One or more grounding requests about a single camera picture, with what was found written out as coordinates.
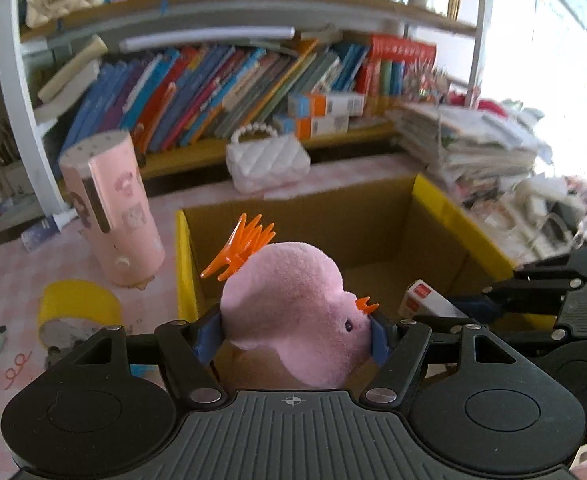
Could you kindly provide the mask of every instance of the pink checkered tablecloth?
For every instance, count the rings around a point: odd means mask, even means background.
[[[301,182],[273,190],[264,194],[264,198],[314,193],[413,173],[420,168],[406,155],[317,164]],[[166,259],[144,291],[120,288],[105,280],[89,244],[79,233],[78,221],[31,254],[26,253],[20,240],[0,246],[0,325],[7,328],[6,345],[0,354],[0,416],[7,402],[43,371],[46,351],[37,340],[36,316],[40,296],[49,283],[77,278],[105,286],[122,303],[124,323],[129,331],[152,332],[157,325],[177,317],[175,211],[239,198],[241,195],[230,182],[222,182],[151,199],[150,208],[166,249]],[[9,381],[5,375],[10,368],[17,368],[14,359],[20,353],[28,360],[17,377]],[[0,480],[7,480],[16,470],[0,435]]]

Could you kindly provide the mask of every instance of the pink humidifier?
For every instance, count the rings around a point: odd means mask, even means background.
[[[68,194],[107,278],[144,286],[164,261],[131,136],[114,130],[83,140],[60,158]]]

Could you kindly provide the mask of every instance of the roll of yellow tape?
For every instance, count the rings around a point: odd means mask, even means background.
[[[44,289],[38,335],[47,348],[72,348],[105,325],[122,324],[122,306],[110,290],[85,280],[61,280]]]

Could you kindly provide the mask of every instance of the paper pile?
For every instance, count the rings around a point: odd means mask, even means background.
[[[387,117],[396,126],[400,146],[463,201],[499,189],[501,180],[528,176],[537,156],[551,161],[547,144],[490,112],[404,104]]]

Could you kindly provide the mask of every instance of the pink tumbler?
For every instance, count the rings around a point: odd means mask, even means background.
[[[144,288],[164,261],[131,136],[114,130],[83,140],[60,158],[83,234],[107,278]]]

